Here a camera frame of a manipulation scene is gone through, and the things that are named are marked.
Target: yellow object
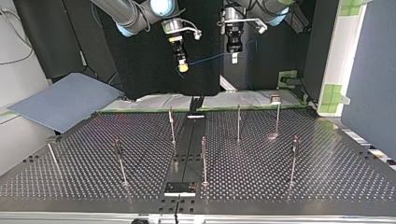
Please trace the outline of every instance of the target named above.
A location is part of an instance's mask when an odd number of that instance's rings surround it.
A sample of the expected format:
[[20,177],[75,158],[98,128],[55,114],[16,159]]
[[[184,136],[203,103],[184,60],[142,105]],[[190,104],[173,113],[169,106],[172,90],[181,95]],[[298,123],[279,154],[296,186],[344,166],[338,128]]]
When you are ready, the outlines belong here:
[[180,72],[187,72],[189,71],[189,65],[186,63],[183,63],[181,65],[178,66],[178,71]]

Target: blue cable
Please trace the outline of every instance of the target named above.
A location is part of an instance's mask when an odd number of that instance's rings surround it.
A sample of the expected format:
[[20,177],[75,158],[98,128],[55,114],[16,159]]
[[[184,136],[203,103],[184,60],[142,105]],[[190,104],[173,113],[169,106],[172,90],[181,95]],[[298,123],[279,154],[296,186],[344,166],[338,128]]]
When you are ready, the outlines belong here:
[[176,67],[175,69],[176,69],[176,71],[177,71],[177,73],[178,73],[179,76],[181,76],[183,79],[186,79],[186,78],[184,78],[184,76],[181,75],[181,73],[178,71],[177,67]]
[[[247,49],[248,49],[248,45],[251,44],[252,42],[255,42],[255,43],[256,43],[256,51],[259,51],[260,46],[259,46],[259,44],[258,44],[258,42],[257,42],[257,39],[252,39],[252,40],[248,41],[248,42],[246,43]],[[220,53],[220,54],[217,54],[217,55],[215,55],[215,56],[212,56],[212,57],[209,57],[209,58],[205,58],[205,59],[198,60],[198,61],[196,61],[196,62],[190,63],[190,65],[195,65],[195,64],[198,64],[198,63],[203,63],[203,62],[206,62],[206,61],[210,61],[210,60],[216,59],[216,58],[221,57],[221,56],[223,56],[223,55],[229,55],[229,54],[231,54],[231,53]],[[181,75],[181,73],[178,71],[177,67],[176,67],[176,71],[177,71],[177,73],[178,73],[178,75],[179,75],[180,77],[182,77],[183,79],[186,79],[186,78],[185,78],[183,75]]]
[[223,55],[226,55],[226,54],[230,54],[230,53],[221,53],[221,54],[218,54],[218,55],[212,56],[212,57],[210,57],[210,58],[205,58],[205,59],[202,59],[202,60],[199,60],[199,61],[196,61],[196,62],[190,63],[190,65],[195,65],[195,64],[198,64],[198,63],[203,63],[203,62],[206,62],[206,61],[209,61],[209,60],[212,60],[212,59],[218,58],[218,57],[220,57],[220,56],[223,56]]

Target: metal post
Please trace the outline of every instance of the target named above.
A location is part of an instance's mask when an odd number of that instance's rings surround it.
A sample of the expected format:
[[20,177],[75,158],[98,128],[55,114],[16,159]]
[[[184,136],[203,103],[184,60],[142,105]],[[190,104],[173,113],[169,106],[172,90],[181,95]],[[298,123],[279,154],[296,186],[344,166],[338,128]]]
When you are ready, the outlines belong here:
[[126,179],[125,168],[124,168],[124,165],[123,165],[123,162],[122,162],[122,151],[121,151],[120,139],[119,138],[115,139],[114,150],[115,150],[115,153],[116,153],[116,159],[120,163],[120,168],[121,168],[122,177],[123,177],[123,185],[124,186],[128,186],[129,183],[128,183],[128,180]]
[[237,142],[241,141],[241,106],[238,105],[238,138]]
[[280,96],[277,94],[273,94],[270,96],[270,104],[271,105],[277,105],[276,108],[276,126],[275,126],[275,132],[270,135],[270,139],[276,139],[278,136],[278,131],[279,131],[279,117],[280,117],[280,106],[282,104],[282,101],[280,99]]
[[55,153],[53,152],[52,145],[51,145],[50,143],[47,143],[47,146],[48,146],[48,148],[49,148],[50,155],[52,156],[53,161],[55,161],[55,163],[58,165],[58,160],[57,160],[56,157],[55,157]]
[[171,129],[172,129],[172,143],[175,144],[176,138],[175,138],[175,127],[174,127],[172,107],[169,109],[169,122],[171,123]]
[[279,115],[280,115],[280,104],[277,105],[277,111],[276,111],[276,127],[275,127],[276,135],[277,135],[278,127],[279,127]]
[[294,170],[295,170],[296,160],[300,151],[300,140],[298,135],[294,135],[291,149],[293,151],[293,165],[291,166],[290,186],[292,187],[294,185]]
[[204,161],[204,183],[203,186],[208,186],[209,183],[207,182],[206,178],[206,138],[202,137],[202,159]]

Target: black curtain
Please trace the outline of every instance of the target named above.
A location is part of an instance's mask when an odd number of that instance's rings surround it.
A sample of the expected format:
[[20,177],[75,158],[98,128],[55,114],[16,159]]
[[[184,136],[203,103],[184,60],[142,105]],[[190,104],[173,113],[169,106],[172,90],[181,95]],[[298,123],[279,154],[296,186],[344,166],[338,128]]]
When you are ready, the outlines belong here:
[[[187,10],[183,19],[194,22],[203,31],[200,41],[185,35],[188,62],[222,53],[219,27],[219,8],[222,1],[179,0],[180,8]],[[190,66],[187,73],[177,73],[177,63],[167,42],[161,23],[151,26],[149,33],[142,31],[124,37],[114,21],[99,10],[106,41],[113,56],[125,94],[136,99],[151,93],[180,92],[185,95],[213,96],[219,92],[219,74],[222,61],[210,60]]]

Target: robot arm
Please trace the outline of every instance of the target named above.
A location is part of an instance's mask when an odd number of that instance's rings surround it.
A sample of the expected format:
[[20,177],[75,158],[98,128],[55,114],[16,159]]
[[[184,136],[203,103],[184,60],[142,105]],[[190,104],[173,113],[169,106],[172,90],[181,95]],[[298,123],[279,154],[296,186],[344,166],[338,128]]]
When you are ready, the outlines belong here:
[[111,16],[120,32],[129,37],[140,31],[149,31],[150,25],[162,22],[163,31],[173,48],[180,72],[189,70],[187,52],[184,48],[184,33],[193,32],[199,40],[202,32],[190,21],[179,18],[177,0],[147,0],[138,4],[133,0],[92,0],[99,8]]
[[232,54],[233,63],[238,63],[238,53],[243,51],[241,36],[244,23],[254,22],[259,34],[267,30],[265,23],[272,26],[280,24],[289,13],[289,6],[280,0],[229,0],[221,11],[218,26],[221,34],[227,35],[227,51]]

